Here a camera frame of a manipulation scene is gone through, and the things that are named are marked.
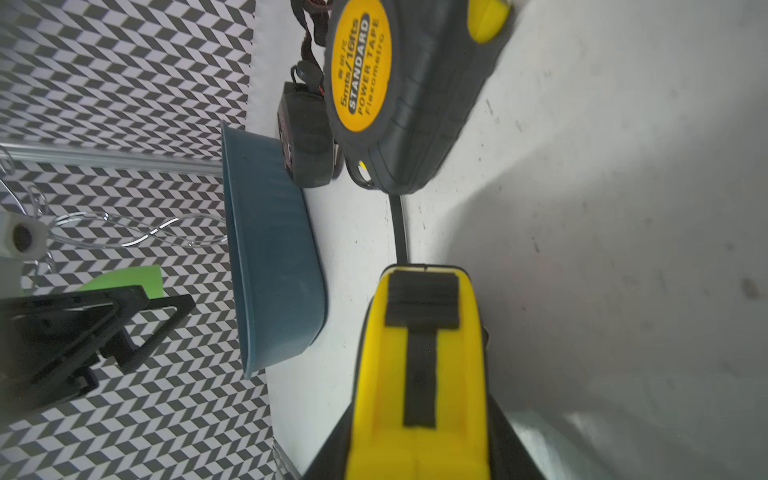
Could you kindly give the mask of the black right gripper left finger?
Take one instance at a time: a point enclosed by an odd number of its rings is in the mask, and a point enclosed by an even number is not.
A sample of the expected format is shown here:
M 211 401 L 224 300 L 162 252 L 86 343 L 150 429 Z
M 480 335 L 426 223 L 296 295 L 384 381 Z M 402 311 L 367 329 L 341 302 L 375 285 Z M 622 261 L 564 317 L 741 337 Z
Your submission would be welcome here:
M 304 480 L 343 480 L 350 449 L 354 406 L 349 404 L 303 475 Z

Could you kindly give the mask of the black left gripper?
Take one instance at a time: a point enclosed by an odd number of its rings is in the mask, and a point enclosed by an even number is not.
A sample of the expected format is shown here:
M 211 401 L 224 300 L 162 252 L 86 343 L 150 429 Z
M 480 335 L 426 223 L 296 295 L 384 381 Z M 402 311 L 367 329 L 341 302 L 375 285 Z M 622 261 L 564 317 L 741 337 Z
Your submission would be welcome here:
M 21 420 L 95 390 L 92 368 L 112 358 L 135 372 L 194 310 L 189 295 L 150 299 L 139 285 L 1 302 L 1 417 Z M 170 309 L 141 345 L 127 332 L 139 313 Z

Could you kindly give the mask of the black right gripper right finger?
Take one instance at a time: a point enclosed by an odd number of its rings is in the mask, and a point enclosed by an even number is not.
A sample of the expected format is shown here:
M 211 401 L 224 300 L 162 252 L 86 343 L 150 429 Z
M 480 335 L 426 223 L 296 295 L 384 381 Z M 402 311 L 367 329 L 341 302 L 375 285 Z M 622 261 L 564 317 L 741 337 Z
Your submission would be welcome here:
M 487 399 L 487 432 L 490 475 L 493 480 L 544 480 L 540 469 L 492 396 Z

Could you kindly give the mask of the small yellow black tape measure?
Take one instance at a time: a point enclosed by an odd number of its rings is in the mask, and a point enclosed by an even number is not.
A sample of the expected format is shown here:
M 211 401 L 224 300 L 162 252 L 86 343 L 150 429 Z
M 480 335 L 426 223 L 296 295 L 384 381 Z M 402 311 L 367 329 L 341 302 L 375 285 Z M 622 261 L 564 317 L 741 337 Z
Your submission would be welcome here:
M 389 203 L 397 262 L 366 315 L 343 476 L 488 479 L 483 329 L 470 277 L 409 262 L 402 202 Z

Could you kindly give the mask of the black yellow standard tape measure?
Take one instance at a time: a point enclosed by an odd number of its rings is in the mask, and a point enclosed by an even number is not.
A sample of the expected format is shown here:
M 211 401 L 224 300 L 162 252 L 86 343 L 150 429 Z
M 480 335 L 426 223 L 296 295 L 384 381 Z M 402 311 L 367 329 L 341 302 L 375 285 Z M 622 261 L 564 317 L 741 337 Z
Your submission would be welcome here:
M 513 33 L 510 1 L 337 1 L 325 50 L 330 128 L 353 182 L 430 182 Z

